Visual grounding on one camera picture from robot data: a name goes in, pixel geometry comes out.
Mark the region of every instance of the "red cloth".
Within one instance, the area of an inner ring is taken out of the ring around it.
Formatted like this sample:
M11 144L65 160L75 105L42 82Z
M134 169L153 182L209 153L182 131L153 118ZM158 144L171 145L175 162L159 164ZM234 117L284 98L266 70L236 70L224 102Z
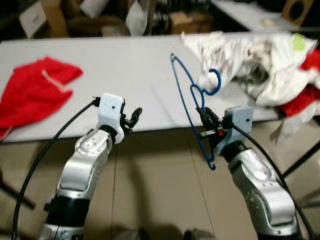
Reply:
M0 141L12 128L57 111L72 95L64 85L82 73L79 67L50 57L15 68L0 102Z
M320 100L320 90L315 88L313 85L307 85L295 99L281 106L277 106L276 108L285 117L291 117L300 113L317 100Z
M308 53L304 63L300 66L300 69L316 69L320 72L320 51L314 49L312 53ZM300 113L314 101L318 100L320 100L320 90L313 85L307 85L295 99L281 106L277 106L276 108L285 117L291 117Z

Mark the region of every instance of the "black cable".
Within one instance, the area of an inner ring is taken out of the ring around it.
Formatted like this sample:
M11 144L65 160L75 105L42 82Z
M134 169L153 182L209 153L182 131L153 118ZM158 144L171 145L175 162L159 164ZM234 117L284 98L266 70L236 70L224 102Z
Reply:
M12 223L12 233L11 233L11 240L16 240L18 233L18 218L19 218L19 210L21 207L21 203L24 197L24 194L26 192L28 183L34 174L39 162L44 157L44 155L47 153L47 151L50 149L50 147L54 144L54 142L58 139L58 137L61 135L61 133L77 118L79 117L83 112L85 112L88 108L90 108L92 105L98 107L100 103L100 97L96 97L95 100L90 102L88 105L86 105L84 108L82 108L77 114L75 114L63 127L54 135L54 137L44 146L44 148L38 153L36 156L36 159L32 163L32 166L30 167L30 170L28 174L26 175L23 185L21 187L21 190L19 192L19 195L16 200L15 208L14 208L14 214L13 214L13 223Z
M228 125L230 125L232 128L234 128L235 130L237 130L239 133L241 133L243 136L245 136L251 143L253 143L260 151L261 153L265 156L265 158L268 160L268 162L271 164L271 166L273 167L273 169L275 170L276 174L278 175L278 178L283 186L283 188L288 192L288 194L291 196L295 209L297 210L297 212L299 213L305 228L309 234L309 237L311 240L314 240L314 232L312 230L312 227L310 226L310 223L307 220L307 217L305 216L305 214L303 213L302 209L298 206L298 204L296 203L296 201L294 200L289 187L285 181L285 178L283 177L283 175L281 174L279 168L277 167L277 165L275 164L275 162L271 159L271 157L268 155L268 153L263 149L263 147L249 134L247 134L245 131L243 131L241 128L237 127L233 122L228 122Z

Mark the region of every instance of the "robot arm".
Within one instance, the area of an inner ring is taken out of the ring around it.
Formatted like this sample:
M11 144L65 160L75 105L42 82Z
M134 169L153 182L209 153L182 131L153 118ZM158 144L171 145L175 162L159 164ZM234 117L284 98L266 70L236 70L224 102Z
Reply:
M125 100L105 93L100 99L98 124L95 130L75 144L72 157L66 162L54 198L44 206L48 212L39 240L81 240L84 224L99 179L113 144L120 143L124 132L130 133L142 109L136 109L131 120L123 114Z
M209 108L198 112L206 129L200 136L209 138L211 149L229 163L233 182L245 199L258 239L299 239L294 201L278 183L274 169L244 145L244 136L225 124L231 122L246 133L251 132L252 108L229 108L222 121Z

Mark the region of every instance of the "white cloth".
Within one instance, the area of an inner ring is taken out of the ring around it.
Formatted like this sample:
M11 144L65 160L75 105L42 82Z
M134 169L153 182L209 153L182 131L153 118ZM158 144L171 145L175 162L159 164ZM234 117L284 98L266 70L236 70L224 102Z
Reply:
M220 72L223 88L235 77L252 46L246 39L226 42L223 33L219 31L200 37L185 36L182 33L181 37L184 44L201 61L201 73L197 84L208 90L213 90L218 85L216 74L209 70L216 69Z
M319 83L315 70L301 71L317 41L300 35L256 37L226 41L221 32L206 36L185 36L184 44L201 60L202 68L198 84L212 90L218 84L214 73L220 72L222 85L226 86L234 77L260 106L285 104L302 92L308 83Z
M135 0L131 5L125 19L125 25L129 29L131 36L142 36L148 22L148 12L143 11L139 2Z
M279 106L297 97L308 83L314 83L319 73L312 69L302 71L300 65L305 61L307 52L311 51L317 41L302 38L304 48L295 50L294 42L297 36L274 36L267 41L256 43L253 58L261 64L269 77L262 85L247 82L245 88L256 98L260 106Z
M80 9L85 15L93 19L102 13L108 2L109 0L84 0Z
M271 134L271 140L275 144L283 143L298 132L304 124L310 122L318 109L319 101L314 101L298 114L283 119L281 125Z

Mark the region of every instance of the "gray floor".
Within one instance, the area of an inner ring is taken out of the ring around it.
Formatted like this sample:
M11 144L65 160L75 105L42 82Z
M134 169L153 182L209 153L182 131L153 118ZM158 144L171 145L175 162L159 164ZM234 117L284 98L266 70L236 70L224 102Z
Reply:
M275 146L270 133L280 122L256 123L252 135L284 171L319 140L311 123L294 138ZM46 217L42 210L54 194L75 140L62 140L48 153L31 179L26 195L35 211L21 208L20 232L35 237ZM19 189L44 143L0 145L6 182ZM113 148L101 172L86 221L86 239L114 239L123 229L145 227L153 239L180 239L187 229L214 233L218 240L257 239L242 195L226 162L216 158L211 171L190 129L134 133ZM320 152L287 178L297 199L320 189ZM0 192L0 229L10 230L15 201ZM320 230L320 209L306 211Z

